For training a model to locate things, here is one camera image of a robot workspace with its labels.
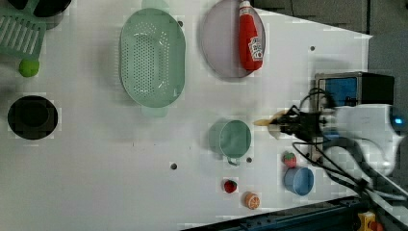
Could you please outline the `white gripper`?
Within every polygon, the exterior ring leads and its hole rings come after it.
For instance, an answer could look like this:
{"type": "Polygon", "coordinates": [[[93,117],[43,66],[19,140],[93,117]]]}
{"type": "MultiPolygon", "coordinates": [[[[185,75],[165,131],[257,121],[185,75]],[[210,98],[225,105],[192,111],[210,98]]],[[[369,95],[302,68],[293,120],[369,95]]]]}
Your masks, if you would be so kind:
{"type": "Polygon", "coordinates": [[[336,112],[332,109],[311,113],[286,112],[277,118],[278,122],[299,122],[299,125],[281,125],[280,132],[294,135],[303,141],[312,141],[337,131],[336,112]]]}

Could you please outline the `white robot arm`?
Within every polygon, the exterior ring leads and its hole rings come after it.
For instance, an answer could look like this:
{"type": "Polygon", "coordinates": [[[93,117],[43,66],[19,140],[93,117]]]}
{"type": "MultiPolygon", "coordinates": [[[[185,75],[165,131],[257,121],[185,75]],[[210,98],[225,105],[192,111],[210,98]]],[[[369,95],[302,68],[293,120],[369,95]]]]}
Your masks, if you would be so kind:
{"type": "Polygon", "coordinates": [[[392,105],[361,104],[301,112],[296,106],[272,118],[269,126],[313,146],[311,162],[340,184],[385,200],[405,201],[407,191],[389,175],[407,136],[405,119],[392,105]]]}

